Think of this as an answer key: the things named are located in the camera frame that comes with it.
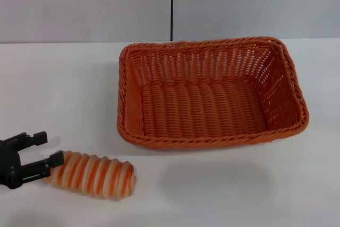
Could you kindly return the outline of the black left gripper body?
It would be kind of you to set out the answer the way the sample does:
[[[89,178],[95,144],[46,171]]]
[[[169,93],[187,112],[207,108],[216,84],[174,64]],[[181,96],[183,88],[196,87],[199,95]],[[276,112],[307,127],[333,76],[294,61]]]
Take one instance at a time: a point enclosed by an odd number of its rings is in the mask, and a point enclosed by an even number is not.
[[[10,189],[22,186],[21,160],[17,149],[0,140],[0,184]]]

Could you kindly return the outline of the orange white striped bread roll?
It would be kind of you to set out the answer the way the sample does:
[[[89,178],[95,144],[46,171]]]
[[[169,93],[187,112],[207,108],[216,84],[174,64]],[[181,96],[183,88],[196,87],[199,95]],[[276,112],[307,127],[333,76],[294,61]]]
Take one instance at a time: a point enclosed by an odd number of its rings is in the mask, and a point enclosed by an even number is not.
[[[64,164],[51,168],[47,184],[82,195],[119,201],[135,189],[134,166],[106,156],[64,151]]]

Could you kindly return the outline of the orange woven rectangular basket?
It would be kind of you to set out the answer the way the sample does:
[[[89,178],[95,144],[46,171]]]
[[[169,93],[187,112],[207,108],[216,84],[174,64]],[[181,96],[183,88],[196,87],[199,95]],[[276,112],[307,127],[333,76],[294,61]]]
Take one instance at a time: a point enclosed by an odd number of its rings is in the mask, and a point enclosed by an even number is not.
[[[294,62],[273,37],[135,43],[119,58],[117,130],[151,149],[226,148],[304,131]]]

